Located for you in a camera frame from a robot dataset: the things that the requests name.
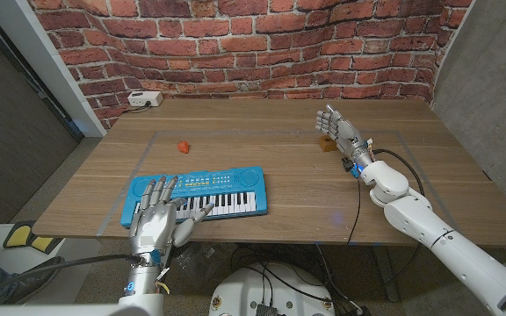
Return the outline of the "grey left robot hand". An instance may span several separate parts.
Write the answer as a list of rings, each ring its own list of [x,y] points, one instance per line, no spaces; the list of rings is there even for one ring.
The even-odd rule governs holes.
[[[140,266],[157,266],[170,246],[181,247],[191,237],[195,226],[214,208],[207,204],[195,216],[176,226],[177,209],[184,198],[171,199],[178,177],[168,183],[166,177],[152,179],[145,189],[139,211],[134,215],[129,232],[133,255]]]

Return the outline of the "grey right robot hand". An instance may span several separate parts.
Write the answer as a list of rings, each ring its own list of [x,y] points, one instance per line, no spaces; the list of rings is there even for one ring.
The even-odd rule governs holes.
[[[345,155],[352,156],[356,149],[365,149],[358,129],[330,104],[325,111],[317,112],[315,128],[326,133]]]

